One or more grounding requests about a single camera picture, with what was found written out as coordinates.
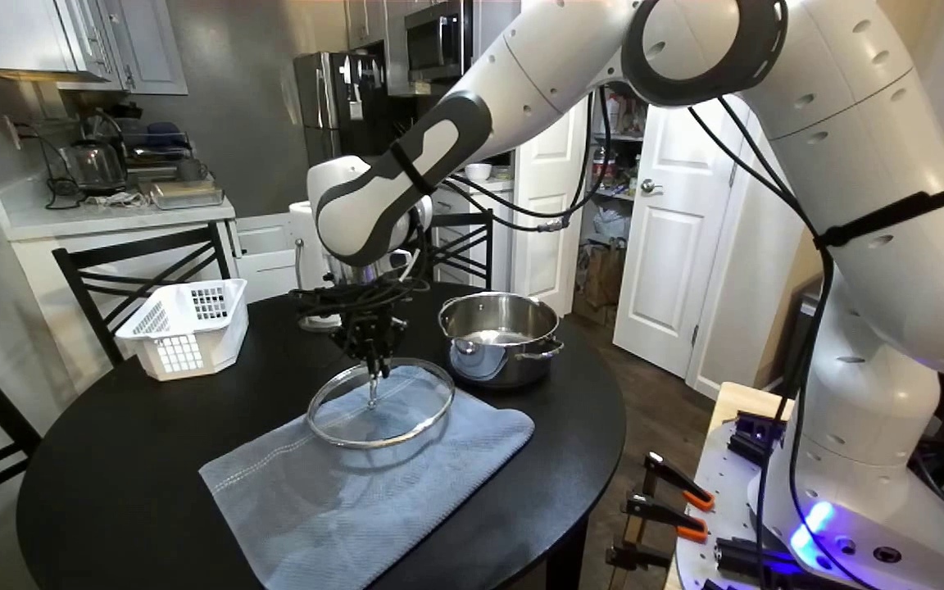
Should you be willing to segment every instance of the plastic basket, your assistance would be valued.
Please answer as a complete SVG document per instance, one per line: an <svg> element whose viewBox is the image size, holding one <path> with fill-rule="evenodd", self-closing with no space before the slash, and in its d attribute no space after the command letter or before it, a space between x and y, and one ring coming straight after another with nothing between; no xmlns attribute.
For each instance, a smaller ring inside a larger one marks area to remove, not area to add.
<svg viewBox="0 0 944 590"><path fill-rule="evenodd" d="M217 375L244 338L244 279L162 286L115 331L153 381Z"/></svg>

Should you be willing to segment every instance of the white door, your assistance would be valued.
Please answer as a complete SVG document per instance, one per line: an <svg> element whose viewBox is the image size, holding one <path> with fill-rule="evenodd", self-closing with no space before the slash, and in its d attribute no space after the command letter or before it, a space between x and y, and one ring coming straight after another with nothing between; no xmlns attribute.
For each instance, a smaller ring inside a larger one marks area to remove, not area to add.
<svg viewBox="0 0 944 590"><path fill-rule="evenodd" d="M694 111L738 152L716 103ZM729 177L729 156L688 108L650 108L614 343L677 378L694 347Z"/></svg>
<svg viewBox="0 0 944 590"><path fill-rule="evenodd" d="M515 203L528 209L567 209L582 168L586 103L515 152ZM511 291L548 302L558 315L573 304L580 215L562 232L511 235Z"/></svg>

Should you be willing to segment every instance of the black table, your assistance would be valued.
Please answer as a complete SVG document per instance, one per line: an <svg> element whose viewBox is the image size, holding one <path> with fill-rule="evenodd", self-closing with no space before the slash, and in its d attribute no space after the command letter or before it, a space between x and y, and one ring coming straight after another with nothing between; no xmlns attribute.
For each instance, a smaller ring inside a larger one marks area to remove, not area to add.
<svg viewBox="0 0 944 590"><path fill-rule="evenodd" d="M399 354L445 368L435 286L397 315ZM480 396L535 421L454 515L372 588L499 588L548 556L548 581L578 588L586 511L623 452L623 401L586 338L562 326L549 378L517 396ZM18 488L18 547L38 588L153 590L257 588L195 470L298 413L350 361L296 317L251 311L234 368L158 385L126 361L44 434Z"/></svg>

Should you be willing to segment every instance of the white robotic arm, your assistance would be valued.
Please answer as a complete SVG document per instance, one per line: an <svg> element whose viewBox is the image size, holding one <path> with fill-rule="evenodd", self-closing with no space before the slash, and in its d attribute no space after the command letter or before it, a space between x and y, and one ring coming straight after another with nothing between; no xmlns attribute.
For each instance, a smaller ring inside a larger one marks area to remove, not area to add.
<svg viewBox="0 0 944 590"><path fill-rule="evenodd" d="M793 541L803 507L818 578L944 588L944 502L906 470L944 375L944 134L914 67L870 0L540 0L378 162L311 177L324 250L370 270L407 209L457 165L548 128L597 83L623 80L651 106L741 92L833 251L834 288L803 394L803 448L770 460L764 526Z"/></svg>

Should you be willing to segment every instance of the gray towel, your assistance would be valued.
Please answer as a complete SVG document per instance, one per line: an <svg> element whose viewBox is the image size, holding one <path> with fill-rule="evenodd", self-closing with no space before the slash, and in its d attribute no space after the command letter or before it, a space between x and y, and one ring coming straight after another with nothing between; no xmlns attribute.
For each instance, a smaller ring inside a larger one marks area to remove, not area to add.
<svg viewBox="0 0 944 590"><path fill-rule="evenodd" d="M265 588L367 588L454 511L535 434L517 411L457 394L404 446L336 448L303 416L198 470Z"/></svg>

